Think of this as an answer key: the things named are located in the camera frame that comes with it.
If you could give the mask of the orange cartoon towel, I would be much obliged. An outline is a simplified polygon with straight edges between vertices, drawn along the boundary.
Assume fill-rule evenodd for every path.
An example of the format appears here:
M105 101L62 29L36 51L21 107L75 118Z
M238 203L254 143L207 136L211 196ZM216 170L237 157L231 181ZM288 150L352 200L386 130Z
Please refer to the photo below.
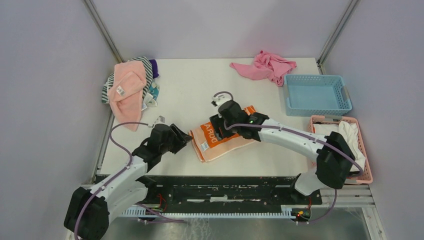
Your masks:
M208 121L188 132L188 135L192 137L193 149L201 163L211 162L235 149L255 142L238 134L219 140L214 130L211 121Z

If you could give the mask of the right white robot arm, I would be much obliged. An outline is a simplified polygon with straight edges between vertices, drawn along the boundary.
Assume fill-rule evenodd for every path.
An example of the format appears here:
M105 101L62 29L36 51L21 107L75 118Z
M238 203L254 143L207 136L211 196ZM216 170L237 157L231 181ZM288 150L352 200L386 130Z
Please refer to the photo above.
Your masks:
M355 156L340 133L322 135L292 128L259 112L248 114L232 99L215 99L211 104L217 109L209 119L218 139L239 135L245 140L284 147L315 162L314 168L291 183L288 196L293 203L302 204L321 188L339 190L345 185Z

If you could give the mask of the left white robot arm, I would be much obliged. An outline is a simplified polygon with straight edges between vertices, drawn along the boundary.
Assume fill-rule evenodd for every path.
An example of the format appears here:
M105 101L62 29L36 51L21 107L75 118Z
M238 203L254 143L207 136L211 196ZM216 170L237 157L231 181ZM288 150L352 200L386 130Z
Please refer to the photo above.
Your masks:
M128 208L156 200L156 182L146 174L164 154L176 154L192 139L175 124L153 126L140 146L133 151L124 150L129 158L120 170L90 188L79 187L73 192L64 227L74 233L76 240L101 239L110 223Z

